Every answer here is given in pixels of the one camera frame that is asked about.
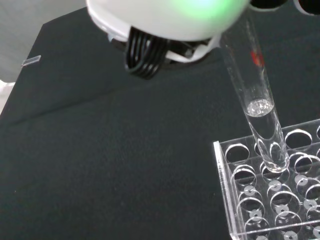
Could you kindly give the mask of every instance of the circular hole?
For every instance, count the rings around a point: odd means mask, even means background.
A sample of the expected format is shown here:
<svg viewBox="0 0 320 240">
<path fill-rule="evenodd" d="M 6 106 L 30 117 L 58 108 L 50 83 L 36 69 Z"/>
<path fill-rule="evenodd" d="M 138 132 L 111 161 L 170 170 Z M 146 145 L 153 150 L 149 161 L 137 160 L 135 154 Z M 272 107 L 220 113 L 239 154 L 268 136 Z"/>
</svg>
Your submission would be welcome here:
<svg viewBox="0 0 320 240">
<path fill-rule="evenodd" d="M 291 149 L 308 146 L 312 143 L 311 134 L 307 131 L 296 129 L 285 136 L 285 143 Z"/>
<path fill-rule="evenodd" d="M 236 168 L 232 174 L 232 178 L 240 186 L 254 186 L 256 185 L 257 181 L 255 173 L 251 169 L 244 166 Z"/>
<path fill-rule="evenodd" d="M 313 155 L 301 155 L 294 163 L 294 170 L 309 178 L 317 178 L 320 174 L 320 158 Z"/>
<path fill-rule="evenodd" d="M 294 170 L 298 174 L 306 174 L 309 172 L 313 164 L 313 161 L 310 157 L 307 156 L 300 156 L 294 163 Z"/>
<path fill-rule="evenodd" d="M 282 184 L 277 180 L 271 181 L 266 192 L 267 197 L 271 199 L 278 192 L 291 192 L 291 189 L 286 184 Z"/>
<path fill-rule="evenodd" d="M 320 1 L 318 0 L 294 0 L 294 5 L 306 15 L 320 15 Z"/>
<path fill-rule="evenodd" d="M 275 217 L 275 226 L 281 227 L 279 230 L 284 234 L 285 239 L 292 236 L 296 239 L 298 232 L 301 230 L 301 218 L 292 211 L 280 212 Z"/>
<path fill-rule="evenodd" d="M 238 214 L 242 214 L 244 220 L 253 219 L 258 221 L 265 214 L 265 206 L 262 201 L 254 197 L 242 199 L 238 203 L 236 210 Z"/>
<path fill-rule="evenodd" d="M 240 193 L 238 199 L 239 202 L 245 198 L 252 197 L 262 201 L 262 196 L 260 192 L 258 192 L 254 186 L 248 185 L 244 188 L 243 192 Z"/>
<path fill-rule="evenodd" d="M 306 212 L 306 221 L 309 224 L 306 226 L 308 230 L 319 229 L 319 219 L 320 219 L 320 205 L 314 205 L 308 209 Z"/>
<path fill-rule="evenodd" d="M 281 7 L 287 0 L 252 0 L 251 8 L 256 11 L 271 11 Z"/>
<path fill-rule="evenodd" d="M 267 183 L 274 181 L 274 180 L 280 181 L 281 183 L 285 183 L 289 179 L 289 176 L 290 176 L 290 172 L 288 169 L 286 169 L 283 172 L 278 173 L 278 172 L 269 171 L 269 169 L 266 166 L 264 166 L 262 168 L 261 174 L 262 174 L 263 180 Z"/>
<path fill-rule="evenodd" d="M 254 151 L 255 151 L 256 154 L 258 154 L 259 156 L 261 156 L 261 153 L 260 153 L 260 150 L 259 150 L 259 148 L 258 148 L 257 143 L 254 144 Z"/>
<path fill-rule="evenodd" d="M 249 239 L 252 240 L 268 240 L 270 234 L 269 229 L 270 225 L 268 221 L 262 217 L 253 217 L 246 221 L 244 225 L 245 231 L 248 234 Z"/>
<path fill-rule="evenodd" d="M 230 163 L 236 163 L 248 159 L 249 149 L 241 144 L 233 144 L 225 151 L 225 157 Z"/>
<path fill-rule="evenodd" d="M 294 169 L 296 161 L 301 156 L 307 156 L 307 154 L 305 154 L 304 152 L 295 152 L 295 153 L 291 154 L 290 157 L 289 157 L 289 167 Z"/>
<path fill-rule="evenodd" d="M 303 197 L 308 200 L 317 200 L 319 198 L 320 181 L 314 178 L 298 175 L 294 178 L 296 182 L 296 190 Z"/>
<path fill-rule="evenodd" d="M 318 200 L 320 197 L 320 184 L 312 185 L 305 193 L 305 198 L 308 200 Z"/>
<path fill-rule="evenodd" d="M 270 206 L 277 214 L 288 211 L 297 213 L 300 210 L 300 200 L 290 191 L 279 191 L 272 196 Z"/>
</svg>

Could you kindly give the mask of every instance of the white wall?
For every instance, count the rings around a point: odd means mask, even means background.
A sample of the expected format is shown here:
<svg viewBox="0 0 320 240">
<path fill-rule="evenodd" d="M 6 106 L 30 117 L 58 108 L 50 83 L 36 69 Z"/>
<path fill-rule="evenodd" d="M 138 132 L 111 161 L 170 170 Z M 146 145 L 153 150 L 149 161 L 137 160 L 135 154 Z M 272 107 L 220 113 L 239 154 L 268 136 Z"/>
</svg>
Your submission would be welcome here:
<svg viewBox="0 0 320 240">
<path fill-rule="evenodd" d="M 16 81 L 44 23 L 85 6 L 85 0 L 0 0 L 0 80 Z"/>
</svg>

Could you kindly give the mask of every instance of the rack hole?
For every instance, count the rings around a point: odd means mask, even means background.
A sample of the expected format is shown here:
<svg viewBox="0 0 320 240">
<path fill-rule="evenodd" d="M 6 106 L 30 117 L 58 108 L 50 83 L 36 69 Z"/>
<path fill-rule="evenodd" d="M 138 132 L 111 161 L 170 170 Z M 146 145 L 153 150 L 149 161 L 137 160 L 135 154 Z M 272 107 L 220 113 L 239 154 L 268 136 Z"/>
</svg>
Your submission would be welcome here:
<svg viewBox="0 0 320 240">
<path fill-rule="evenodd" d="M 307 131 L 296 129 L 285 136 L 285 143 L 289 148 L 297 149 L 310 145 L 312 137 Z"/>
<path fill-rule="evenodd" d="M 305 193 L 305 198 L 308 200 L 318 200 L 320 197 L 320 184 L 311 186 Z"/>
<path fill-rule="evenodd" d="M 256 184 L 255 174 L 246 168 L 237 170 L 234 174 L 234 180 L 236 183 L 243 186 Z"/>
<path fill-rule="evenodd" d="M 248 159 L 249 149 L 241 144 L 233 144 L 225 151 L 225 157 L 230 163 L 236 163 Z"/>
<path fill-rule="evenodd" d="M 309 157 L 300 157 L 294 164 L 294 169 L 297 173 L 307 173 L 312 167 L 313 161 Z"/>
</svg>

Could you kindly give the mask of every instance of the black cable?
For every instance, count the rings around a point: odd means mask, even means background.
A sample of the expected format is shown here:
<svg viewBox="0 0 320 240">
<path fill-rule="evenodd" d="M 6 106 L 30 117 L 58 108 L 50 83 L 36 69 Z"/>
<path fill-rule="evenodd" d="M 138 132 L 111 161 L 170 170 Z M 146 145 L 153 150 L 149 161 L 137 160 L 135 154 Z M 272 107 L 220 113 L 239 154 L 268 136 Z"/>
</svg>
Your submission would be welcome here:
<svg viewBox="0 0 320 240">
<path fill-rule="evenodd" d="M 152 78 L 166 59 L 170 40 L 157 37 L 134 27 L 125 51 L 125 68 L 143 79 Z"/>
</svg>

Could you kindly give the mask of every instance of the small clear plastic piece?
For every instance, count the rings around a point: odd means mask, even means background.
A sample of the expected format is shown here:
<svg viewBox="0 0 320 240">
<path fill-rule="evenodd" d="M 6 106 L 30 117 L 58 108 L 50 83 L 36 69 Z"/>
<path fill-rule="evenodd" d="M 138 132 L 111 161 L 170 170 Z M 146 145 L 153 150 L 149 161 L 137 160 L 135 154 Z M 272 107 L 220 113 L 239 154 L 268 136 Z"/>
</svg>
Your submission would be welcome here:
<svg viewBox="0 0 320 240">
<path fill-rule="evenodd" d="M 32 57 L 32 58 L 29 58 L 29 59 L 26 59 L 23 61 L 23 63 L 21 64 L 21 67 L 25 67 L 25 66 L 28 66 L 28 65 L 31 65 L 31 64 L 34 64 L 34 63 L 37 63 L 39 62 L 41 59 L 41 55 L 39 56 L 35 56 L 35 57 Z"/>
<path fill-rule="evenodd" d="M 290 164 L 279 173 L 253 136 L 213 143 L 232 240 L 320 239 L 320 119 L 282 132 Z"/>
</svg>

